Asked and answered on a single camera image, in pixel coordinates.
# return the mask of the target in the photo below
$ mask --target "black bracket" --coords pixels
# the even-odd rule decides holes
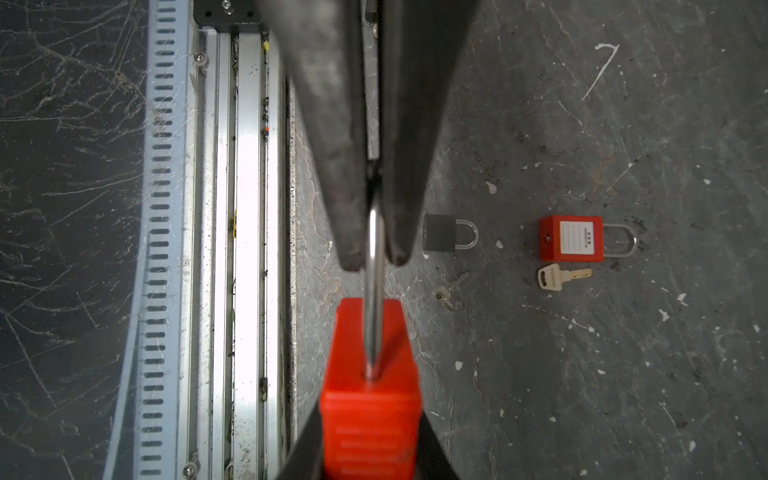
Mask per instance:
[[[254,33],[266,29],[256,0],[194,0],[192,15],[199,26],[225,33]]]

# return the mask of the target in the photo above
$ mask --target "bolt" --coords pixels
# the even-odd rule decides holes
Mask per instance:
[[[208,62],[208,57],[206,57],[202,51],[196,51],[194,55],[192,55],[192,59],[198,66],[201,67]]]
[[[181,474],[186,480],[191,480],[197,476],[197,465],[193,462],[187,463],[184,468],[181,469]]]

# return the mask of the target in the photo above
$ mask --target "key head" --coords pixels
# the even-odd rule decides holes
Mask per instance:
[[[560,276],[560,266],[556,263],[539,269],[537,275],[538,285],[543,290],[559,292],[563,290],[563,280]]]

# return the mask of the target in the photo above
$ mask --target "red padlock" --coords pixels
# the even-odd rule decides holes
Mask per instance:
[[[631,235],[626,253],[603,251],[603,229],[623,228]],[[602,262],[605,257],[629,257],[637,250],[637,234],[628,225],[603,223],[600,217],[553,215],[538,224],[539,254],[545,262]]]

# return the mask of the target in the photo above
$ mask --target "white key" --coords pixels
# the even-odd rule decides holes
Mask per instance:
[[[553,263],[538,271],[538,285],[544,290],[559,292],[563,290],[563,283],[577,278],[587,278],[588,276],[592,276],[591,268],[560,270],[560,266]]]

